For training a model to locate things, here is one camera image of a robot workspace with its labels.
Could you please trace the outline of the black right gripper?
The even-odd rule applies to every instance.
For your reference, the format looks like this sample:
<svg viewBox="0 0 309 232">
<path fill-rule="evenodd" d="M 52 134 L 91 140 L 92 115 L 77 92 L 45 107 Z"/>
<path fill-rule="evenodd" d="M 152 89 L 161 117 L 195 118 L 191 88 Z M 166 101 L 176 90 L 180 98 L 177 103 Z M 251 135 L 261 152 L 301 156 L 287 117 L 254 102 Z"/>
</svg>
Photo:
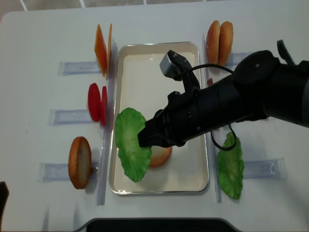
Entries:
<svg viewBox="0 0 309 232">
<path fill-rule="evenodd" d="M 183 146 L 201 134 L 200 84 L 193 72 L 183 75 L 182 82 L 185 92 L 170 93 L 167 106 L 145 122 L 147 131 L 138 134 L 140 147 Z"/>
</svg>

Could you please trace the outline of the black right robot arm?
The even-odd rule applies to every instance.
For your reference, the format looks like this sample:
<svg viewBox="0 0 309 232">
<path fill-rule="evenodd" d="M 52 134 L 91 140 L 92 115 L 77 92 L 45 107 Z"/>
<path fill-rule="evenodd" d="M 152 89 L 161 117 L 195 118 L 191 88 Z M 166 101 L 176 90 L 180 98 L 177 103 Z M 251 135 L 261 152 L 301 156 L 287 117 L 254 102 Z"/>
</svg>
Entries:
<svg viewBox="0 0 309 232">
<path fill-rule="evenodd" d="M 141 147 L 183 146 L 188 140 L 233 122 L 278 118 L 309 125 L 309 63 L 295 64 L 283 41 L 280 58 L 258 51 L 244 58 L 229 76 L 202 89 L 185 57 L 168 51 L 160 63 L 164 76 L 183 82 L 185 92 L 168 95 L 139 132 Z"/>
</svg>

